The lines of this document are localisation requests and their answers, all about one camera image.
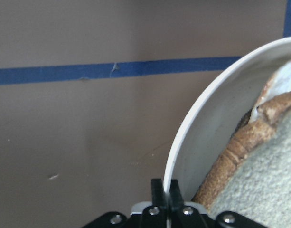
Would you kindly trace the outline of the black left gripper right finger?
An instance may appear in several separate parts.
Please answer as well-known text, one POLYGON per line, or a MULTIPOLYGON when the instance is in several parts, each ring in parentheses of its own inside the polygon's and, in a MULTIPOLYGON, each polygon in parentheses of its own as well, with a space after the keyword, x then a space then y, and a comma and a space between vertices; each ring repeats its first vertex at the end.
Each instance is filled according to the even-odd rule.
POLYGON ((169 189, 169 206, 171 209, 179 209, 184 205, 177 179, 172 179, 169 189))

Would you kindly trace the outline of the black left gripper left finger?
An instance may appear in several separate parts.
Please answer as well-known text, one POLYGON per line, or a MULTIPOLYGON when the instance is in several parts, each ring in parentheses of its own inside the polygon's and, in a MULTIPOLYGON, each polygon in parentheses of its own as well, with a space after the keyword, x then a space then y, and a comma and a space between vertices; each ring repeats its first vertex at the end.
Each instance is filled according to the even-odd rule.
POLYGON ((161 179, 151 180, 151 199, 153 206, 165 209, 165 195, 161 179))

